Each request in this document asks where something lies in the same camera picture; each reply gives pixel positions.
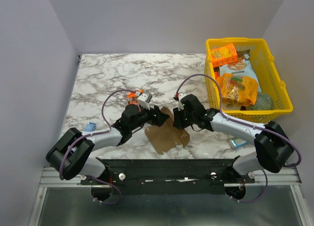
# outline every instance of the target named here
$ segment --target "chip bag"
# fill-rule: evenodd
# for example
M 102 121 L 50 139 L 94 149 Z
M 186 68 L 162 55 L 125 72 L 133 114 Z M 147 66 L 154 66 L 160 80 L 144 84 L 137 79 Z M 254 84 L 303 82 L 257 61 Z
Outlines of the chip bag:
M 224 102 L 236 103 L 248 107 L 254 105 L 257 98 L 258 83 L 256 80 L 243 76 L 238 78 L 225 73 L 217 78 Z

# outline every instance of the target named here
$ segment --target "white marble surface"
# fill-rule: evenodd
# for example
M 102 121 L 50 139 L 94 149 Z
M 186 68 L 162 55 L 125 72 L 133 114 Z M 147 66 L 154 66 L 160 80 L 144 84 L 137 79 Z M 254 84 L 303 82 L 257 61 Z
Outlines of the white marble surface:
M 166 106 L 172 110 L 177 106 L 173 95 L 180 83 L 189 75 L 203 73 L 205 54 L 89 54 L 83 55 L 78 69 L 63 132 L 71 127 L 83 131 L 86 124 L 94 122 L 97 130 L 106 128 L 101 116 L 101 107 L 106 97 L 122 88 L 143 89 L 153 98 L 152 105 Z M 194 77 L 181 89 L 193 93 L 209 108 L 205 80 Z M 110 123 L 120 118 L 124 110 L 126 94 L 112 97 L 106 107 L 105 116 Z M 124 145 L 105 147 L 92 156 L 110 159 L 195 159 L 233 158 L 253 152 L 252 146 L 233 150 L 229 135 L 203 130 L 190 134 L 190 143 L 177 146 L 163 155 L 156 153 L 144 134 L 144 129 L 135 133 Z

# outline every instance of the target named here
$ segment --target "gray wall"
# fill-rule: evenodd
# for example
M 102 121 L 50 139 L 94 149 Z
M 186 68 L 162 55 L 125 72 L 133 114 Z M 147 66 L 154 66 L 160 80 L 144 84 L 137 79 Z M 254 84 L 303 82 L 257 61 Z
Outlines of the gray wall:
M 203 53 L 262 37 L 283 0 L 50 0 L 79 53 Z
M 77 54 L 48 0 L 0 0 L 0 224 L 27 225 Z
M 294 105 L 279 121 L 302 151 L 302 189 L 314 215 L 314 0 L 285 0 L 264 34 Z

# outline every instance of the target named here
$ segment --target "yellow plastic crate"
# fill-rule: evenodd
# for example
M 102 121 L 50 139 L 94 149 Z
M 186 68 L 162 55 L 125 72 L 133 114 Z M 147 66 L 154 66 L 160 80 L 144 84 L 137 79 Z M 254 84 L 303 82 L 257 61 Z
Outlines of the yellow plastic crate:
M 266 41 L 262 38 L 221 38 L 208 39 L 206 41 L 205 74 L 215 78 L 210 50 L 233 43 L 237 51 L 250 49 L 250 61 L 252 69 L 259 80 L 262 92 L 269 94 L 274 101 L 274 110 L 271 111 L 224 111 L 234 117 L 253 121 L 256 123 L 267 123 L 272 119 L 293 111 L 291 100 L 286 90 L 286 84 L 278 75 L 274 65 L 274 57 L 270 53 Z M 209 104 L 212 108 L 219 108 L 219 93 L 217 86 L 205 78 Z

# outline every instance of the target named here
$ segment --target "green mesh ball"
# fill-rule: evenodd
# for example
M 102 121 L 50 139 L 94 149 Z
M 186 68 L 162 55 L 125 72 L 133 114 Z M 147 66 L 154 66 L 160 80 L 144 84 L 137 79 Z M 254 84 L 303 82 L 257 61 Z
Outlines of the green mesh ball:
M 267 111 L 274 109 L 274 102 L 271 96 L 266 93 L 258 92 L 255 105 L 246 108 L 248 111 Z

